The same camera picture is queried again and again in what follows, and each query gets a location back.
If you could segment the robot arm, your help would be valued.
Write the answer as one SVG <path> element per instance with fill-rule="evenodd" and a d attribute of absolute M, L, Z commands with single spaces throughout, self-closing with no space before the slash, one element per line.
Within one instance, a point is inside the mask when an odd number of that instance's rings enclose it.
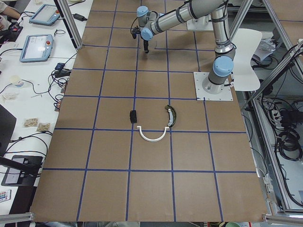
<path fill-rule="evenodd" d="M 209 94 L 219 94 L 226 79 L 234 68 L 235 46 L 231 41 L 226 0 L 187 0 L 180 7 L 165 14 L 139 6 L 136 12 L 138 25 L 131 27 L 130 33 L 135 39 L 143 40 L 145 53 L 148 53 L 149 41 L 157 34 L 169 30 L 192 19 L 211 16 L 215 38 L 215 60 L 208 77 L 203 81 L 203 89 Z"/>

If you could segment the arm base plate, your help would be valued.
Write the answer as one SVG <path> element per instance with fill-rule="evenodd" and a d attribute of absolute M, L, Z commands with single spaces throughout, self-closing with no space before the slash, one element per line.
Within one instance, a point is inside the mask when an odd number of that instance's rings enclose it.
<path fill-rule="evenodd" d="M 209 81 L 209 72 L 194 72 L 196 99 L 201 101 L 233 101 L 228 79 L 221 85 Z"/>
<path fill-rule="evenodd" d="M 191 19 L 186 22 L 187 30 L 189 31 L 202 31 L 202 32 L 212 32 L 213 25 L 211 21 L 211 15 L 200 17 L 199 19 Z"/>

